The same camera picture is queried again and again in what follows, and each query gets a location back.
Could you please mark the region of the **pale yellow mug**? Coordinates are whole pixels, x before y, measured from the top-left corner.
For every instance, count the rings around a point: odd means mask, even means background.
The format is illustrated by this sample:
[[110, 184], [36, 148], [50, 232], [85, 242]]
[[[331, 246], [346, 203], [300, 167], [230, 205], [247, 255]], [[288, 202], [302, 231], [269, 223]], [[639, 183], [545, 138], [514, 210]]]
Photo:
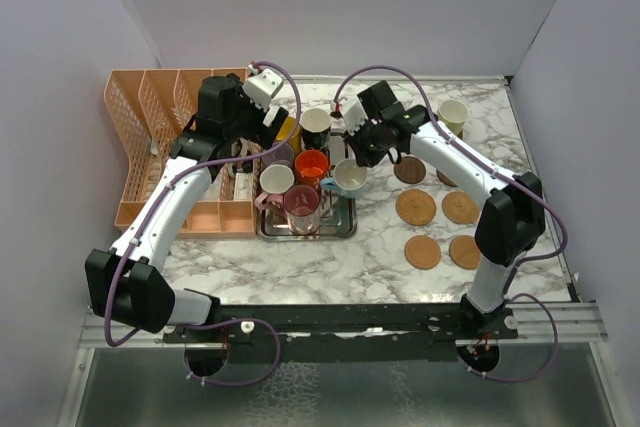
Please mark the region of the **pale yellow mug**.
[[458, 138], [463, 137], [463, 128], [469, 118], [469, 109], [459, 100], [443, 101], [438, 107], [438, 117]]

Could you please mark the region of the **dark walnut front coaster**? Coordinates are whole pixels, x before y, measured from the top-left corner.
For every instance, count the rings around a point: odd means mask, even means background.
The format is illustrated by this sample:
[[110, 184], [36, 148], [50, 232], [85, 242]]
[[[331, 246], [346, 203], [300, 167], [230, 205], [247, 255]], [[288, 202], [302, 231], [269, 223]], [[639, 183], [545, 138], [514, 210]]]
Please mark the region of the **dark walnut front coaster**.
[[436, 171], [436, 176], [443, 184], [445, 184], [445, 185], [447, 185], [449, 187], [456, 187], [457, 186], [457, 184], [455, 182], [453, 182], [450, 178], [448, 178], [445, 174], [443, 174], [439, 170]]

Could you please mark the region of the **dark walnut coaster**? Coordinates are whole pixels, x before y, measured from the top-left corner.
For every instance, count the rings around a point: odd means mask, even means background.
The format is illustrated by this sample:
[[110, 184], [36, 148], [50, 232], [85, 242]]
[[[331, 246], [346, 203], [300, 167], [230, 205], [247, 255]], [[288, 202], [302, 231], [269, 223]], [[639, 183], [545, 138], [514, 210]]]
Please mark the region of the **dark walnut coaster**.
[[406, 184], [418, 184], [426, 176], [424, 163], [413, 156], [405, 156], [393, 168], [394, 175]]
[[449, 187], [456, 187], [457, 186], [457, 184], [455, 182], [453, 182], [450, 178], [448, 178], [445, 174], [443, 174], [439, 170], [436, 171], [436, 176], [443, 184], [445, 184], [445, 185], [447, 185]]

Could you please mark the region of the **light wood round coaster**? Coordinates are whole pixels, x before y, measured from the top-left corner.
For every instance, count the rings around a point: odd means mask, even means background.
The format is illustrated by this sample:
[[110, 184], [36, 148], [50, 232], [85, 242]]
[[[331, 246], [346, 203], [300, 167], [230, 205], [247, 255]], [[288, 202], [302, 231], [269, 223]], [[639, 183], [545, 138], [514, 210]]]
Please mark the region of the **light wood round coaster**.
[[405, 244], [404, 254], [407, 261], [420, 270], [430, 270], [441, 260], [441, 249], [430, 236], [416, 235]]

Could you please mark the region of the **light blue mug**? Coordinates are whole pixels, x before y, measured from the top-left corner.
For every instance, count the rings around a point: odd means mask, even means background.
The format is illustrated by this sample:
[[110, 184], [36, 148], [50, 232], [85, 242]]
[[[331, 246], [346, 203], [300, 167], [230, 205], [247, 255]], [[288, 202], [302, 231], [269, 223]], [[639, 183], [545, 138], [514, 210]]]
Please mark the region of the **light blue mug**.
[[355, 199], [364, 191], [368, 169], [357, 164], [355, 159], [344, 159], [334, 168], [331, 177], [320, 181], [320, 187], [341, 197]]

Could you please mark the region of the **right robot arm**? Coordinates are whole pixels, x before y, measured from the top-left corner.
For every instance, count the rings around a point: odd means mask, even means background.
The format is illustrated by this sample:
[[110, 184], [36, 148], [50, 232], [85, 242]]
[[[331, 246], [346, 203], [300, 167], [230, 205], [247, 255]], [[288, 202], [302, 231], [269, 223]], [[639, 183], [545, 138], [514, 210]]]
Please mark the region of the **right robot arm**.
[[337, 110], [344, 122], [342, 136], [358, 165], [414, 156], [442, 172], [479, 208], [474, 239], [480, 260], [460, 303], [459, 325], [467, 336], [483, 337], [504, 309], [517, 262], [546, 230], [540, 179], [490, 162], [439, 121], [428, 104], [405, 108], [385, 81]]

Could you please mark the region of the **woven rattan coaster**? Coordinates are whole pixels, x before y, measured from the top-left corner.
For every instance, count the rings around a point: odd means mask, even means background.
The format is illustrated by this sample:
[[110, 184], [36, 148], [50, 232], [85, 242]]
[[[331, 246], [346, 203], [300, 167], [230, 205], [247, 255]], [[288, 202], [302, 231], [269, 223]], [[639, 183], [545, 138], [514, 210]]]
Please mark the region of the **woven rattan coaster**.
[[468, 225], [475, 223], [480, 211], [473, 199], [461, 191], [452, 191], [442, 200], [445, 216], [455, 224]]
[[434, 198], [420, 189], [402, 192], [396, 200], [395, 208], [403, 221], [414, 226], [429, 224], [437, 212]]

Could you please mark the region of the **light wood grooved coaster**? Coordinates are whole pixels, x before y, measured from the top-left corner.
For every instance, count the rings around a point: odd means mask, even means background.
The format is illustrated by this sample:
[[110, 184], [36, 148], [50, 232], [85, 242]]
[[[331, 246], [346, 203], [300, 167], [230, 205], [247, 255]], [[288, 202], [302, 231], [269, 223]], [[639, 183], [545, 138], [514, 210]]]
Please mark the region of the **light wood grooved coaster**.
[[475, 270], [478, 268], [481, 252], [472, 236], [460, 235], [451, 241], [449, 256], [458, 267]]

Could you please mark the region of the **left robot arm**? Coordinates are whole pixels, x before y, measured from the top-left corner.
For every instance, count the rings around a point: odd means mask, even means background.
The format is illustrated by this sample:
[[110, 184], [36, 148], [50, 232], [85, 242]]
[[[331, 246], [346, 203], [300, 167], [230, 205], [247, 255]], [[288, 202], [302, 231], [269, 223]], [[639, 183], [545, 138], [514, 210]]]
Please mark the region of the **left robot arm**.
[[106, 328], [117, 321], [134, 331], [158, 333], [168, 325], [186, 325], [202, 342], [218, 335], [218, 300], [173, 289], [162, 268], [188, 214], [231, 162], [234, 144], [245, 139], [271, 150], [288, 116], [271, 104], [283, 81], [266, 65], [246, 80], [227, 74], [202, 81], [197, 110], [173, 141], [141, 212], [108, 250], [94, 249], [85, 261], [91, 307]]

